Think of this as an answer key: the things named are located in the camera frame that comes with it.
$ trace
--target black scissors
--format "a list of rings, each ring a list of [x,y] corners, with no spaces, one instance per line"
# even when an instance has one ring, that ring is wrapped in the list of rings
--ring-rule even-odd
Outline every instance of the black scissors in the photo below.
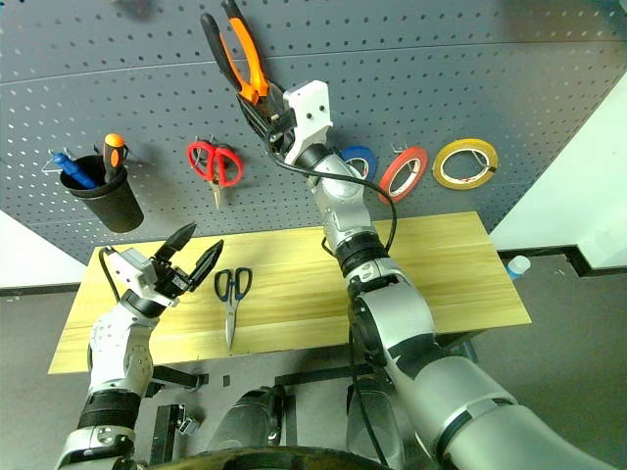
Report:
[[[242,289],[242,277],[246,276],[246,286]],[[246,297],[248,291],[251,290],[253,284],[253,270],[250,267],[238,267],[232,269],[223,269],[216,273],[214,278],[214,287],[217,297],[222,301],[226,308],[226,344],[231,349],[233,337],[235,336],[235,316],[237,314],[237,306],[239,302]]]

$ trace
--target yellow tape roll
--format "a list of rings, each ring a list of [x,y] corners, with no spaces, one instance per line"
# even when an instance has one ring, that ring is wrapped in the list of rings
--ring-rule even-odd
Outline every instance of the yellow tape roll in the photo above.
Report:
[[[477,161],[483,160],[483,169],[468,178],[453,178],[444,172],[444,164],[459,152],[472,152]],[[472,189],[487,182],[499,167],[497,151],[489,142],[481,139],[460,139],[444,146],[433,163],[433,176],[442,186],[451,189]]]

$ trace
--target blue screwdriver handle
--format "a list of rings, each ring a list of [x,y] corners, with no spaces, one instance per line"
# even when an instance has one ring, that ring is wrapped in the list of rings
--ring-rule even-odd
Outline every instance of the blue screwdriver handle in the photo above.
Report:
[[[70,158],[61,152],[57,152],[53,158],[53,162],[60,166],[67,176],[70,176],[74,181],[80,184],[85,189],[94,189],[98,187],[91,176],[89,176],[84,169],[82,169],[76,162],[70,160]]]

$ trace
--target white wall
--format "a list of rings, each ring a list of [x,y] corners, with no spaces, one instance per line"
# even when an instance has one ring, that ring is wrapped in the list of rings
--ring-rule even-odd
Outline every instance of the white wall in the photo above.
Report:
[[[80,282],[85,265],[0,211],[0,288]]]
[[[627,74],[495,228],[498,250],[578,245],[627,265]]]

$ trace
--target red tape roll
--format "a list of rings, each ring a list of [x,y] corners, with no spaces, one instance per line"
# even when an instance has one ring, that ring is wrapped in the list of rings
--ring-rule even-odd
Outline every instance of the red tape roll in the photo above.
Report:
[[[392,162],[392,164],[390,164],[390,166],[388,166],[388,169],[385,170],[385,173],[381,178],[379,187],[390,195],[392,201],[398,203],[411,192],[416,184],[418,184],[418,181],[420,181],[422,173],[426,170],[428,163],[429,157],[427,156],[426,150],[422,147],[409,147],[407,150],[402,152]],[[392,183],[394,182],[394,178],[396,178],[405,165],[410,166],[411,175],[401,186],[398,187],[398,189],[393,191]],[[388,200],[380,194],[379,201],[384,204],[390,204],[388,203]]]

